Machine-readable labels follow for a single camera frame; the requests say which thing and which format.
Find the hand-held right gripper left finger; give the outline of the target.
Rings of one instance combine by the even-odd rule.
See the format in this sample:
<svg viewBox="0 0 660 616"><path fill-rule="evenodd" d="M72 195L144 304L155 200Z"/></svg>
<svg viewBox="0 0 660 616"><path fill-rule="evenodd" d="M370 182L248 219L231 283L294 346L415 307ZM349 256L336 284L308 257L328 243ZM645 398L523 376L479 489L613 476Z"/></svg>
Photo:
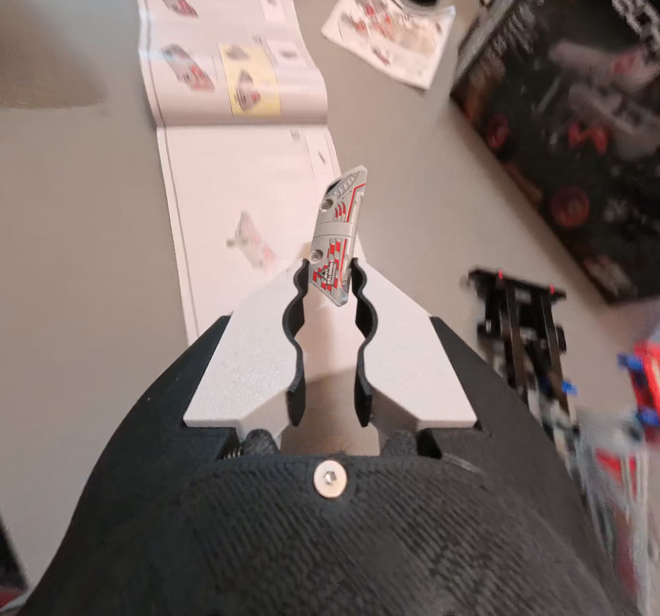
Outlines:
<svg viewBox="0 0 660 616"><path fill-rule="evenodd" d="M280 447L283 432L300 424L306 379L296 335L308 273L308 260L296 260L238 305L184 414L188 427L233 429L242 442L263 430Z"/></svg>

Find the open instruction booklet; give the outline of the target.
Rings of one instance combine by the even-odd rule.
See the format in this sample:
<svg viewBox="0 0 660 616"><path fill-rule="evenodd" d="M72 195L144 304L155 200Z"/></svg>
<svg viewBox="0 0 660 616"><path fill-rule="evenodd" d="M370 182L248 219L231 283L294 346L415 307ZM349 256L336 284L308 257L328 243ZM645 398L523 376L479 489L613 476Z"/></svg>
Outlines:
<svg viewBox="0 0 660 616"><path fill-rule="evenodd" d="M293 0L136 0L189 345L296 258L341 175Z"/></svg>

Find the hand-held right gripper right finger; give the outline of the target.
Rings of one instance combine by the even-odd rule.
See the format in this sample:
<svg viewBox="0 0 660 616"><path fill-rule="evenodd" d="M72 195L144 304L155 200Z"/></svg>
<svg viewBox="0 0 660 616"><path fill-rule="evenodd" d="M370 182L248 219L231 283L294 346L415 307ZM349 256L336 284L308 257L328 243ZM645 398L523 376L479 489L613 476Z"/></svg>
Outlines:
<svg viewBox="0 0 660 616"><path fill-rule="evenodd" d="M359 423L377 431L380 450L403 431L473 429L477 415L432 316L364 260L352 260L355 323L364 340L356 364Z"/></svg>

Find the grey toy panel red sticker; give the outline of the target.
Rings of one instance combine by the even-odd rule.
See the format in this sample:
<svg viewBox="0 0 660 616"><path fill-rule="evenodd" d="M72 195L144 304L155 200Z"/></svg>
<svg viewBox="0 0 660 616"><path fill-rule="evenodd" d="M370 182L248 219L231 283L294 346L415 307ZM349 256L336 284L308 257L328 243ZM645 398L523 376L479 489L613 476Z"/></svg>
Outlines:
<svg viewBox="0 0 660 616"><path fill-rule="evenodd" d="M321 198L309 253L309 284L336 307L349 298L367 169L354 167L330 183Z"/></svg>

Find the partly built toy car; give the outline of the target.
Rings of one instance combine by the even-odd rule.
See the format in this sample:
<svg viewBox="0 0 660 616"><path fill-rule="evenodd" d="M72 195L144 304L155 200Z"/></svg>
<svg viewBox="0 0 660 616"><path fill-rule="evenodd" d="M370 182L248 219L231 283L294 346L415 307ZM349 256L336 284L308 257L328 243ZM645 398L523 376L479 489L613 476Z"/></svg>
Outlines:
<svg viewBox="0 0 660 616"><path fill-rule="evenodd" d="M642 341L620 354L634 408L621 415L577 411L565 380L564 330L553 306L566 299L553 285L502 271L472 269L483 301L479 340L555 446L576 482L600 548L642 615L659 614L659 344Z"/></svg>

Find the toy sticker sheet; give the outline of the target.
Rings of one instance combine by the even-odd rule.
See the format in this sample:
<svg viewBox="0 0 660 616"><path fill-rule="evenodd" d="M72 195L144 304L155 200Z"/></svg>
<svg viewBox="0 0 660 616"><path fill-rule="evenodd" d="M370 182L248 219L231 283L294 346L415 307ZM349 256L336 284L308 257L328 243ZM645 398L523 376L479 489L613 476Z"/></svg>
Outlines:
<svg viewBox="0 0 660 616"><path fill-rule="evenodd" d="M406 0L338 0L321 34L392 79L427 91L455 17L454 5L439 2L425 10Z"/></svg>

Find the black toy set box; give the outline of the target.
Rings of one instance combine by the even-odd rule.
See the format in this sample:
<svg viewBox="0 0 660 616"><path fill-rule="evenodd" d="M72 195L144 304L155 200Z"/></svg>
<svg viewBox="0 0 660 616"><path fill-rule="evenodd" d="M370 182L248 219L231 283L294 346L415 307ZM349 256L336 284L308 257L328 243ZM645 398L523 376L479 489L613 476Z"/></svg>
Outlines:
<svg viewBox="0 0 660 616"><path fill-rule="evenodd" d="M492 0L451 96L606 302L659 297L659 0Z"/></svg>

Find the grey desk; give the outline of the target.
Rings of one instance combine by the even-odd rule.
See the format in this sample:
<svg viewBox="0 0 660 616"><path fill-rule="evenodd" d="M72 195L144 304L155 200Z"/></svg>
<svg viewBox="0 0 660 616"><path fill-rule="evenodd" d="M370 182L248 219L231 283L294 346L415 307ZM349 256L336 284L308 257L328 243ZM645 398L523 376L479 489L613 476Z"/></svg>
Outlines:
<svg viewBox="0 0 660 616"><path fill-rule="evenodd" d="M367 260L478 351L465 276L554 283L577 404L632 401L616 354L659 301L608 307L449 100L478 9L458 12L430 91L327 42L337 0L294 0L343 169L369 170ZM136 43L136 0L1 0L1 517L29 588L136 399L186 348L174 245Z"/></svg>

